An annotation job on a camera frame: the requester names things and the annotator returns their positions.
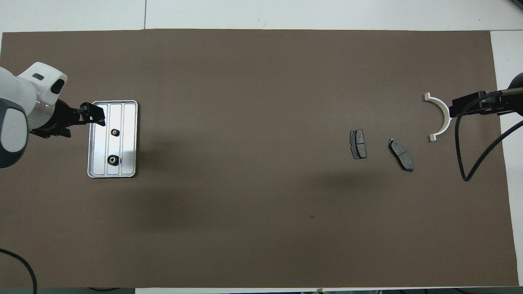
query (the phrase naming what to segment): white curved bracket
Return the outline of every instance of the white curved bracket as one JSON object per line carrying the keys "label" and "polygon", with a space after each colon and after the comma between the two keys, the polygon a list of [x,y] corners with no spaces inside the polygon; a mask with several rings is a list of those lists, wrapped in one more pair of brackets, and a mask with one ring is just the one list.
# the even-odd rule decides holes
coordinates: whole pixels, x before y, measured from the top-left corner
{"label": "white curved bracket", "polygon": [[439,108],[441,108],[441,111],[443,111],[443,126],[437,133],[429,135],[430,141],[432,142],[436,140],[437,135],[441,135],[449,128],[450,120],[452,120],[452,118],[450,118],[450,110],[447,104],[436,97],[431,97],[429,92],[425,93],[425,101],[435,103]]}

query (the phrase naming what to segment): white semicircular part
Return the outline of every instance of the white semicircular part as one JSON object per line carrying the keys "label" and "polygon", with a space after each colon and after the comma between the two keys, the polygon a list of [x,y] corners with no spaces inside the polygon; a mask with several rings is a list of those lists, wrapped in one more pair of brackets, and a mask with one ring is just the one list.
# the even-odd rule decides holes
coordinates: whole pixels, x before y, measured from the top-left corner
{"label": "white semicircular part", "polygon": [[432,142],[436,140],[436,136],[441,135],[449,128],[452,118],[450,117],[450,110],[447,104],[436,97],[431,97],[429,92],[425,93],[425,101],[435,103],[437,106],[439,106],[439,108],[441,108],[441,111],[443,112],[443,126],[438,132],[429,135],[430,141]]}
{"label": "white semicircular part", "polygon": [[26,145],[27,121],[26,116],[16,109],[8,108],[5,111],[0,133],[0,143],[9,152],[18,152]]}

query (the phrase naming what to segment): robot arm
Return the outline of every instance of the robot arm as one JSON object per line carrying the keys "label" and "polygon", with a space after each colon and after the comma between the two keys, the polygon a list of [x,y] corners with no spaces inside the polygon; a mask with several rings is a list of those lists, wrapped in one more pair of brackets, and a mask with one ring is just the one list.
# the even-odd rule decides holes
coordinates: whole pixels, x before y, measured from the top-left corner
{"label": "robot arm", "polygon": [[465,173],[463,162],[461,159],[461,149],[459,142],[459,125],[461,118],[465,115],[473,114],[498,114],[504,115],[511,112],[523,116],[523,73],[518,74],[510,83],[508,89],[498,90],[495,92],[480,91],[470,95],[454,99],[452,106],[449,107],[450,116],[457,117],[456,125],[454,126],[454,139],[456,141],[456,156],[458,158],[458,166],[461,177],[465,182],[469,181],[477,168],[487,157],[487,155],[508,135],[523,127],[523,120],[515,124],[510,129],[506,130],[494,142],[492,142],[487,149],[476,160],[468,174]]}
{"label": "robot arm", "polygon": [[58,99],[66,82],[65,74],[41,62],[19,76],[0,67],[0,168],[20,159],[29,133],[42,138],[51,135],[70,138],[69,126],[87,123],[105,126],[100,107],[82,103],[75,109]]}

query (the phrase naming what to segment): brake pad friction material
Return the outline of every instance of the brake pad friction material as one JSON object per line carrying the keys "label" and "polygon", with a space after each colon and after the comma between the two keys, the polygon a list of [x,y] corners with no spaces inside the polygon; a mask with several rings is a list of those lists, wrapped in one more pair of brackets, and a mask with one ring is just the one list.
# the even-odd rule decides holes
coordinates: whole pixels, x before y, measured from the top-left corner
{"label": "brake pad friction material", "polygon": [[364,159],[367,157],[362,130],[350,131],[350,150],[353,153],[354,159]]}
{"label": "brake pad friction material", "polygon": [[414,170],[412,157],[408,153],[407,149],[401,145],[401,143],[399,143],[396,139],[391,138],[389,140],[389,149],[391,150],[392,154],[394,154],[394,157],[396,157],[404,171],[411,173]]}

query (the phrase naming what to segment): nut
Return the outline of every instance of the nut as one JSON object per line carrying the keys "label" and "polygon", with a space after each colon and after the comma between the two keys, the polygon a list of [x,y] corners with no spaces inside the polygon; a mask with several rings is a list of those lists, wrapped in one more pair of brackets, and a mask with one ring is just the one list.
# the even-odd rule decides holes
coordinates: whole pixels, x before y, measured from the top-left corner
{"label": "nut", "polygon": [[107,163],[113,166],[117,166],[120,164],[120,157],[117,155],[109,155],[107,157]]}

